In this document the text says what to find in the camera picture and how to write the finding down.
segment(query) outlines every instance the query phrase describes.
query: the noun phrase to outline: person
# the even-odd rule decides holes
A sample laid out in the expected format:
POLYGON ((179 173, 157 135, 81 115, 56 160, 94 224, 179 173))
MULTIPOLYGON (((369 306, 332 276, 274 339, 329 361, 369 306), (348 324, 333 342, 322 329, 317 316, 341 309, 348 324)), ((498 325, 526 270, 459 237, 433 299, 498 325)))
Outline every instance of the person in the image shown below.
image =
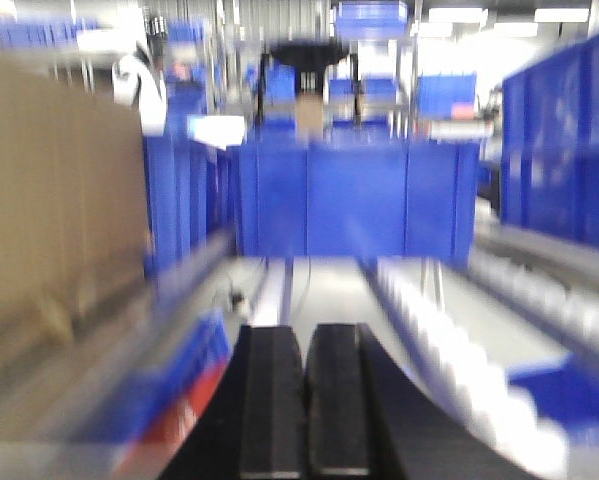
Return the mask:
POLYGON ((148 17, 145 42, 138 41, 135 52, 123 56, 112 67, 114 101, 139 110, 144 135, 163 135, 166 125, 168 98, 163 76, 166 39, 163 17, 148 17))

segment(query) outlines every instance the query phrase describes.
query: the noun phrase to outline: cable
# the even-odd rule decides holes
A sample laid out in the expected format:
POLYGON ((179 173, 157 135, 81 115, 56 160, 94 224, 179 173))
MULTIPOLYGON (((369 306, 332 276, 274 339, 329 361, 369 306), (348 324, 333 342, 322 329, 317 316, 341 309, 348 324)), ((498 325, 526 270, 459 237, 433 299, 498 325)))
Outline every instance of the cable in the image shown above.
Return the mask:
POLYGON ((312 261, 308 258, 308 276, 306 277, 306 285, 303 287, 303 292, 301 292, 301 296, 299 297, 299 301, 297 304, 290 310, 290 318, 294 317, 298 312, 301 311, 304 303, 306 302, 306 298, 308 297, 308 289, 310 288, 310 280, 312 278, 312 261))
POLYGON ((242 290, 242 287, 255 276, 255 274, 261 269, 262 265, 264 265, 263 258, 259 260, 259 263, 257 263, 257 265, 252 269, 252 271, 250 271, 248 273, 248 275, 244 276, 244 278, 242 278, 237 283, 235 283, 235 281, 233 280, 233 278, 230 276, 230 274, 228 272, 221 272, 228 279, 228 288, 226 289, 224 286, 217 287, 214 295, 212 296, 211 306, 212 307, 219 306, 218 300, 222 296, 221 295, 222 292, 227 295, 229 302, 231 302, 232 297, 236 294, 241 294, 242 296, 244 296, 243 292, 241 292, 240 290, 242 290))

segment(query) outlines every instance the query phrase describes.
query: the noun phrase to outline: blue plastic bin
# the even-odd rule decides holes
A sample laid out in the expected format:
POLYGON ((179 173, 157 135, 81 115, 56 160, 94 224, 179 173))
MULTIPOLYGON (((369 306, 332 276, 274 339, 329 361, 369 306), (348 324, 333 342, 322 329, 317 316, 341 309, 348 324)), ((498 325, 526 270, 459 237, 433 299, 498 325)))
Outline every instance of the blue plastic bin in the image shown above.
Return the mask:
POLYGON ((526 140, 526 75, 521 72, 503 82, 503 145, 523 148, 526 140))
POLYGON ((512 385, 527 389, 538 413, 559 422, 575 441, 590 427, 599 427, 599 376, 570 357, 561 365, 514 372, 512 385))
POLYGON ((474 105, 477 75, 432 75, 419 77, 419 116, 449 119, 453 107, 474 105))
POLYGON ((163 365, 134 370, 72 440, 114 444, 139 440, 204 372, 227 363, 231 350, 221 312, 203 314, 163 365))
POLYGON ((239 151, 244 255, 430 256, 463 263, 472 241, 478 146, 259 139, 239 151))
POLYGON ((574 147, 579 141, 581 56, 570 48, 526 71, 527 143, 533 148, 574 147))
POLYGON ((502 222, 599 248, 599 35, 503 92, 502 222))
POLYGON ((408 8, 403 2, 341 2, 335 33, 343 39, 389 39, 406 34, 408 8))
POLYGON ((187 257, 206 238, 208 150, 180 129, 146 137, 148 219, 153 237, 150 273, 160 273, 187 257))

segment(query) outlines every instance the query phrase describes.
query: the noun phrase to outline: cardboard box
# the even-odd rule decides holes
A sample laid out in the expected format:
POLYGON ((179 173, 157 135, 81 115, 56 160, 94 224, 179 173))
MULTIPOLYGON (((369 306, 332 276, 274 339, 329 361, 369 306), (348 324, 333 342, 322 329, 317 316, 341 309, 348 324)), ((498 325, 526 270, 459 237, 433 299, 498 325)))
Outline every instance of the cardboard box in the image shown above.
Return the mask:
POLYGON ((295 117, 299 136, 323 136, 323 97, 314 93, 298 94, 295 117))
POLYGON ((70 341, 67 322, 142 277, 144 178, 136 112, 0 59, 0 331, 30 332, 20 349, 36 330, 70 341))

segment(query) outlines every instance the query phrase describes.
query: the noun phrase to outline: ceiling light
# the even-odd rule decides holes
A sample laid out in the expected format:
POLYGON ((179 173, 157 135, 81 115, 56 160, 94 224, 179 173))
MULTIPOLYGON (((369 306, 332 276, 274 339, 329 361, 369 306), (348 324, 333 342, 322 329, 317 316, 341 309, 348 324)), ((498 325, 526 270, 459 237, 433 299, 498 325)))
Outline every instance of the ceiling light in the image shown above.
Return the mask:
POLYGON ((429 22, 482 23, 488 10, 482 8, 431 8, 429 22))
MULTIPOLYGON (((415 30, 410 32, 410 36, 415 36, 415 30)), ((452 23, 420 23, 420 38, 448 38, 452 36, 452 23)))
POLYGON ((505 37, 536 37, 539 25, 533 22, 495 23, 493 31, 505 37))
POLYGON ((535 10, 535 22, 587 22, 588 8, 538 8, 535 10))

